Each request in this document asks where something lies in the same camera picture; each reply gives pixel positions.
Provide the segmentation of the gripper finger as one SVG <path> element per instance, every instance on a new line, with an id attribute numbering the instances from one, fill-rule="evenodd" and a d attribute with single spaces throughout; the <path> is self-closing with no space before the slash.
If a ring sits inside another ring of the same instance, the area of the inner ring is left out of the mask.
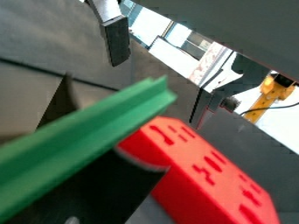
<path id="1" fill-rule="evenodd" d="M 86 0 L 105 40 L 109 63 L 119 66 L 129 58 L 128 18 L 121 14 L 121 0 Z"/>

